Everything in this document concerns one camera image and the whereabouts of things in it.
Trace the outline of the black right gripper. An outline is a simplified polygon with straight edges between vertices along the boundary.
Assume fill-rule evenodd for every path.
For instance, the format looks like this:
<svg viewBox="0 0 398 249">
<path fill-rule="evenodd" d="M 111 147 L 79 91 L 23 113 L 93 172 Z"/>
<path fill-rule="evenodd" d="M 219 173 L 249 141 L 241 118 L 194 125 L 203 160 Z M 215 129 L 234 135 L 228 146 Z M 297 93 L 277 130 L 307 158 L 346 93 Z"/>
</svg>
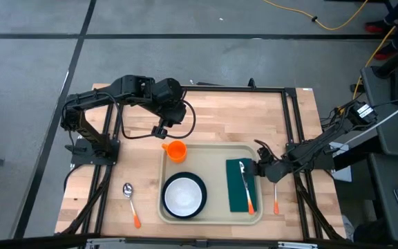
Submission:
<svg viewBox="0 0 398 249">
<path fill-rule="evenodd" d="M 276 160 L 272 163 L 267 164 L 265 166 L 265 171 L 263 169 L 258 169 L 264 168 L 264 163 L 260 160 L 253 160 L 252 167 L 256 168 L 252 170 L 254 176 L 265 176 L 272 183 L 279 182 L 292 170 L 292 164 L 282 160 Z"/>
</svg>

